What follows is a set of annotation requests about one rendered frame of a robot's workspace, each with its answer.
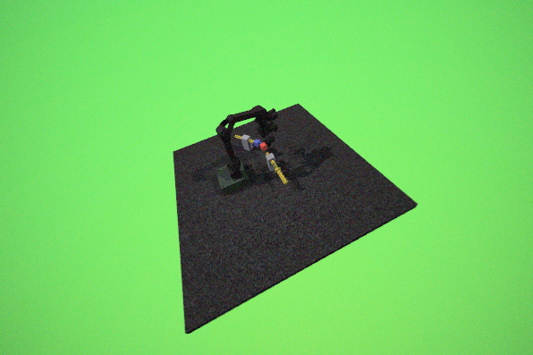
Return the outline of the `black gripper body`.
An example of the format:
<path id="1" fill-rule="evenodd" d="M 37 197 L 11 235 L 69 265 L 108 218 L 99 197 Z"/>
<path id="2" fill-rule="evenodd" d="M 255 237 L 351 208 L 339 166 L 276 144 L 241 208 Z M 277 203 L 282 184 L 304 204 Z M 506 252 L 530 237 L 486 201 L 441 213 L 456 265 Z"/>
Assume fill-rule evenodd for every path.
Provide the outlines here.
<path id="1" fill-rule="evenodd" d="M 266 144 L 269 144 L 269 143 L 272 143 L 272 142 L 275 141 L 275 138 L 272 135 L 268 134 L 269 133 L 269 130 L 268 130 L 269 126 L 268 125 L 266 127 L 257 126 L 256 128 L 261 133 L 262 136 L 266 135 L 265 138 L 264 138 L 264 141 L 265 141 Z"/>

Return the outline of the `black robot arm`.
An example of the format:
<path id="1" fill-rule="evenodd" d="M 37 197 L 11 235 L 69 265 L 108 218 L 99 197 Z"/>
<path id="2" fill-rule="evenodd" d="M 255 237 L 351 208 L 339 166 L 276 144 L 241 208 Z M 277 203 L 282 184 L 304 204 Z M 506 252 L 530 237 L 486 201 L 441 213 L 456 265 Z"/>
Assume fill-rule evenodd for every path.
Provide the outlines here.
<path id="1" fill-rule="evenodd" d="M 233 126 L 237 122 L 248 120 L 250 118 L 255 118 L 255 122 L 258 123 L 259 127 L 269 126 L 269 133 L 271 131 L 277 131 L 278 126 L 272 122 L 274 119 L 278 118 L 276 110 L 273 108 L 267 112 L 267 110 L 262 106 L 254 106 L 248 111 L 244 111 L 237 114 L 229 114 L 221 123 L 216 127 L 216 133 L 224 143 L 226 153 L 228 155 L 228 165 L 226 166 L 229 170 L 229 173 L 234 181 L 242 177 L 241 175 L 241 160 L 234 154 L 233 147 L 231 144 L 231 132 L 233 131 Z M 270 124 L 267 123 L 270 122 Z M 228 124 L 229 123 L 229 124 Z M 226 128 L 226 124 L 228 127 Z"/>

